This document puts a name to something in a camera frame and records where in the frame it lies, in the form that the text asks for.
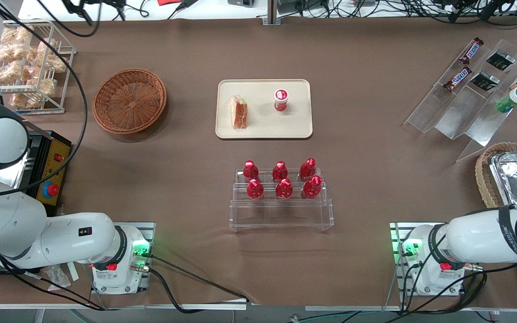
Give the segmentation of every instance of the brown tablecloth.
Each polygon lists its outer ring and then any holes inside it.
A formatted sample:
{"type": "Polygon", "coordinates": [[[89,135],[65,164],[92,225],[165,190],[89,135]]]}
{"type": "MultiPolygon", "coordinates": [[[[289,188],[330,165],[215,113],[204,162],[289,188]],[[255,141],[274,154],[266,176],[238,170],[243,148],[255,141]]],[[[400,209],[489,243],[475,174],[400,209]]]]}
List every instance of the brown tablecloth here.
{"type": "MultiPolygon", "coordinates": [[[[83,31],[84,26],[77,26],[83,31]]],[[[402,123],[474,37],[517,45],[517,29],[426,18],[105,22],[89,39],[69,37],[88,100],[111,74],[160,76],[164,115],[137,135],[110,135],[90,115],[63,191],[66,212],[114,221],[156,221],[154,253],[265,305],[383,305],[394,264],[388,224],[449,221],[484,205],[467,144],[402,123]],[[307,140],[220,140],[217,86],[224,79],[310,82],[314,133],[307,140]],[[297,167],[314,157],[334,200],[336,225],[241,231],[228,227],[232,174],[247,159],[297,167]]],[[[75,141],[81,101],[70,83],[66,113],[33,118],[75,141]]],[[[517,142],[517,109],[493,141],[517,142]]],[[[181,303],[232,299],[159,267],[181,303]]],[[[0,277],[0,302],[62,302],[0,277]]],[[[160,284],[110,306],[169,303],[160,284]]],[[[88,283],[76,288],[88,291],[88,283]]],[[[473,306],[517,308],[517,270],[491,274],[473,306]]]]}

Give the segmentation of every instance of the brown woven basket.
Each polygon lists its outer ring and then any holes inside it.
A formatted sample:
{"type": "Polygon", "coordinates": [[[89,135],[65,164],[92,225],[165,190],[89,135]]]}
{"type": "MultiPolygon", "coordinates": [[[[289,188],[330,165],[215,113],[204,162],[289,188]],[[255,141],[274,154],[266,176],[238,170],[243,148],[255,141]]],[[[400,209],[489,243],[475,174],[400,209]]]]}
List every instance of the brown woven basket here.
{"type": "Polygon", "coordinates": [[[494,153],[507,153],[511,151],[517,151],[517,143],[497,143],[488,147],[476,161],[476,184],[478,184],[478,190],[480,190],[480,195],[486,207],[504,205],[492,185],[492,172],[488,166],[488,157],[494,153]]]}
{"type": "Polygon", "coordinates": [[[152,72],[131,68],[106,79],[93,99],[97,123],[110,133],[128,135],[145,130],[161,116],[166,89],[152,72]]]}

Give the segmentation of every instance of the clear acrylic rack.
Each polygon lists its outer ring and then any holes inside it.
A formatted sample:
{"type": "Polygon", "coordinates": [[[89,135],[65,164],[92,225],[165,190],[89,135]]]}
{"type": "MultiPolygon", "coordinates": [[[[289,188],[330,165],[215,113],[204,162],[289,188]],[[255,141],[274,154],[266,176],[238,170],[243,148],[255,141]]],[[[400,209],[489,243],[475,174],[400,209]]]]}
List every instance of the clear acrylic rack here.
{"type": "Polygon", "coordinates": [[[434,84],[429,94],[404,122],[411,124],[423,133],[435,128],[452,140],[460,135],[470,137],[470,143],[456,162],[472,156],[486,147],[509,115],[509,112],[497,111],[494,103],[506,96],[509,87],[517,81],[517,47],[503,39],[492,50],[488,49],[486,45],[480,47],[468,66],[472,73],[467,76],[466,80],[458,84],[453,92],[443,88],[442,85],[445,82],[451,80],[464,68],[464,64],[460,63],[458,58],[462,57],[470,48],[470,44],[464,48],[434,84]],[[516,59],[515,63],[504,71],[486,62],[498,49],[516,59]],[[472,84],[470,81],[480,71],[496,76],[500,79],[500,83],[489,92],[472,84]]]}
{"type": "Polygon", "coordinates": [[[297,168],[289,169],[288,178],[293,184],[293,195],[288,200],[277,200],[276,184],[272,170],[260,169],[258,178],[264,187],[262,200],[251,200],[246,194],[248,185],[242,170],[236,170],[230,199],[230,227],[234,231],[259,227],[318,227],[322,231],[334,225],[334,214],[330,192],[320,168],[316,175],[322,177],[322,190],[314,199],[303,200],[300,191],[303,182],[297,168]]]}

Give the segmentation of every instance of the red button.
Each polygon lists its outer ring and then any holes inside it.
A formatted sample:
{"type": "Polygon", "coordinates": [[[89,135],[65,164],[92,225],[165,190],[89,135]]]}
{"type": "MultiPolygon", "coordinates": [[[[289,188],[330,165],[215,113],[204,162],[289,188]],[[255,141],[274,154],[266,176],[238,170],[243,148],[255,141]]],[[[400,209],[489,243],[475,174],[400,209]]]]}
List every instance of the red button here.
{"type": "Polygon", "coordinates": [[[451,270],[452,266],[447,262],[443,262],[440,264],[440,269],[441,270],[451,270]]]}
{"type": "Polygon", "coordinates": [[[59,194],[59,185],[53,183],[47,186],[47,194],[49,196],[56,196],[57,194],[59,194]]]}

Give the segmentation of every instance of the robotic arm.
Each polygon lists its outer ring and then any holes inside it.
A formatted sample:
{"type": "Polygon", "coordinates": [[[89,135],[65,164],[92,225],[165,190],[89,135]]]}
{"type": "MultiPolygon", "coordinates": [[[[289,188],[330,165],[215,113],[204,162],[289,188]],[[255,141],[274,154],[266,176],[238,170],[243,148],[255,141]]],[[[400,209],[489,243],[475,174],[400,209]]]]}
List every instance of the robotic arm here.
{"type": "MultiPolygon", "coordinates": [[[[404,273],[416,283],[416,293],[435,296],[464,276],[474,262],[517,262],[517,208],[503,206],[469,213],[448,224],[420,225],[399,245],[404,273]],[[425,266],[420,275],[419,267],[425,266]]],[[[443,295],[457,296],[460,284],[443,295]]]]}
{"type": "MultiPolygon", "coordinates": [[[[0,170],[27,153],[29,136],[22,118],[0,104],[0,170]]],[[[0,183],[0,192],[10,190],[0,183]]],[[[128,225],[115,226],[103,213],[48,218],[41,202],[16,192],[0,196],[0,255],[18,268],[30,269],[77,261],[91,264],[96,286],[105,294],[137,291],[149,243],[128,225]]]]}

